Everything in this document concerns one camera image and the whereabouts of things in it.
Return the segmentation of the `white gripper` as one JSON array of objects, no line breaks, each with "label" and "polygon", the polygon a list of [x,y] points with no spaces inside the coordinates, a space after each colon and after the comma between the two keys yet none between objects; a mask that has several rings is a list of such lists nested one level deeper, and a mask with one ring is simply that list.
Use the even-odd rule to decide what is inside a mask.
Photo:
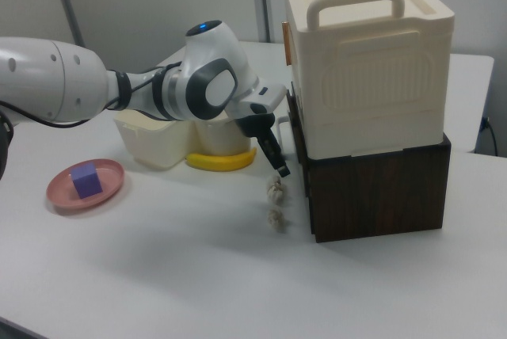
[{"label": "white gripper", "polygon": [[237,119],[236,124],[245,137],[257,139],[265,157],[280,177],[288,176],[290,170],[272,131],[275,123],[272,112],[282,102],[286,91],[282,84],[259,83],[255,89],[232,97],[227,104],[227,115]]}]

